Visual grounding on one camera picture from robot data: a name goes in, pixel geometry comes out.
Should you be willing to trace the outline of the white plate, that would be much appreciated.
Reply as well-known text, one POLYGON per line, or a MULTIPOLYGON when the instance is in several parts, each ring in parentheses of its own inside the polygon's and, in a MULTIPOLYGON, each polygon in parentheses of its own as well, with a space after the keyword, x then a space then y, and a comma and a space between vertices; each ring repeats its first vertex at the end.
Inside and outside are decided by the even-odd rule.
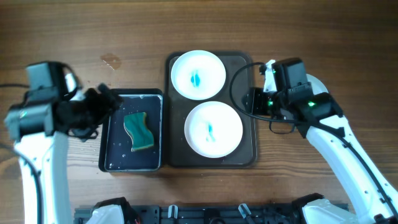
POLYGON ((328 93, 328 90, 326 86, 316 77, 307 74, 307 79, 311 83, 312 86, 312 91, 314 95, 320 94, 320 93, 328 93))
POLYGON ((219 57, 205 50, 192 50, 178 57, 170 78, 179 94, 190 100, 207 100, 226 82, 226 69, 219 57))
POLYGON ((197 154, 211 159, 221 158, 238 148, 243 138, 243 122, 226 103, 207 101, 189 112, 184 135, 197 154))

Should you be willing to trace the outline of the green yellow sponge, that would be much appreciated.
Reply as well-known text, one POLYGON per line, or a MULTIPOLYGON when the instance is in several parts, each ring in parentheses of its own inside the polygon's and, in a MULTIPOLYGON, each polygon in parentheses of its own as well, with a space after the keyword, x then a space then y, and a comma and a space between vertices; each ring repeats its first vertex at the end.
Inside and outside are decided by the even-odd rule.
POLYGON ((147 127, 146 119, 146 112, 129 114, 124 117, 124 130, 131 139, 132 152, 154 146, 154 135, 147 127))

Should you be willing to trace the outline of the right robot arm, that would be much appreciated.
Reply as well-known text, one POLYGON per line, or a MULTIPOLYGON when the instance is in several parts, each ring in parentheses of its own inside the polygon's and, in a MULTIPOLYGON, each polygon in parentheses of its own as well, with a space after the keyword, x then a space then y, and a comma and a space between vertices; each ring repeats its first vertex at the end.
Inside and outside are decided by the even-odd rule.
POLYGON ((243 114, 297 130, 327 161, 354 207, 350 213, 319 194, 294 202, 302 223, 397 223, 397 190, 375 166, 326 86, 305 71, 299 58, 258 62, 263 88, 253 91, 243 114))

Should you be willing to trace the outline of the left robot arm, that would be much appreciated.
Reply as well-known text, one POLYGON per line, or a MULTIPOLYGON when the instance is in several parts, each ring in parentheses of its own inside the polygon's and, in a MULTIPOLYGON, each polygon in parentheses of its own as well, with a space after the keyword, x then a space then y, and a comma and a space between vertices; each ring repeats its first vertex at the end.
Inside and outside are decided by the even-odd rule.
POLYGON ((81 92, 73 69, 44 61, 26 68, 29 89, 4 120, 19 156, 26 223, 72 223, 67 179, 68 140, 97 137, 123 99, 104 83, 81 92))

